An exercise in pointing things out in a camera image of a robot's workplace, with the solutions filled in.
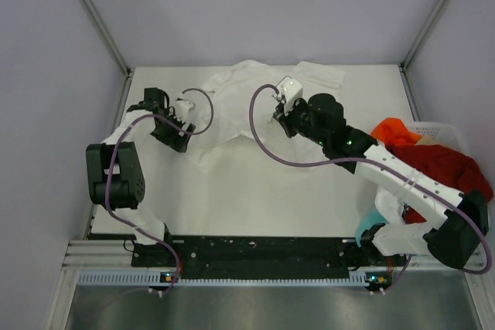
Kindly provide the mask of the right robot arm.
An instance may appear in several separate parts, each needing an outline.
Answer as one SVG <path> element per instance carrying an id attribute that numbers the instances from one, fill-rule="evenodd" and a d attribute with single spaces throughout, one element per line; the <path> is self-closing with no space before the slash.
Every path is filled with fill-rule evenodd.
<path id="1" fill-rule="evenodd" d="M 309 100 L 301 91 L 275 92 L 273 118 L 289 138 L 300 135 L 322 149 L 326 160 L 358 175 L 409 206 L 423 218 L 421 223 L 399 223 L 384 216 L 365 227 L 360 252 L 369 264 L 380 264 L 389 256 L 423 255 L 441 264 L 466 270 L 478 247 L 486 247 L 488 212 L 483 194 L 462 192 L 421 173 L 389 152 L 367 133 L 349 126 L 343 107 L 330 94 Z"/>

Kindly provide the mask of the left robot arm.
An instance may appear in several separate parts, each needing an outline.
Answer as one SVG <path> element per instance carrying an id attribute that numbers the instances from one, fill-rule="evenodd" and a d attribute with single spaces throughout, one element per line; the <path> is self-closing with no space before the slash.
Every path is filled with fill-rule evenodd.
<path id="1" fill-rule="evenodd" d="M 141 245 L 150 245 L 148 255 L 158 265 L 170 264 L 175 247 L 168 227 L 141 205 L 145 176 L 138 149 L 148 138 L 178 153 L 186 152 L 196 126 L 191 123 L 195 104 L 185 97 L 174 103 L 159 88 L 146 88 L 144 98 L 131 105 L 114 132 L 101 143 L 86 148 L 90 200 L 134 230 Z"/>

